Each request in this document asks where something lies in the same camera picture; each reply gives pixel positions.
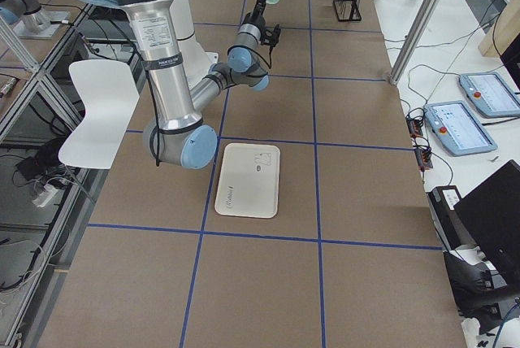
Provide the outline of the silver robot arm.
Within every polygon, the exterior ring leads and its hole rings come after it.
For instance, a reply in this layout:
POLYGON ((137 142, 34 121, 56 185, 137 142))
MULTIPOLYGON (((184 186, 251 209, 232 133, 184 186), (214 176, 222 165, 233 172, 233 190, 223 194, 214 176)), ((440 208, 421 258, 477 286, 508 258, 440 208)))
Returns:
POLYGON ((96 6, 121 9, 139 45, 155 110, 145 130, 145 145, 157 163, 184 168, 205 167, 217 148, 217 134, 203 123, 202 109, 221 91, 234 85, 263 89, 268 83, 254 51, 262 39, 267 0, 257 0, 228 52, 227 63, 216 63, 189 87, 184 57, 171 17, 174 0, 81 0, 96 6))

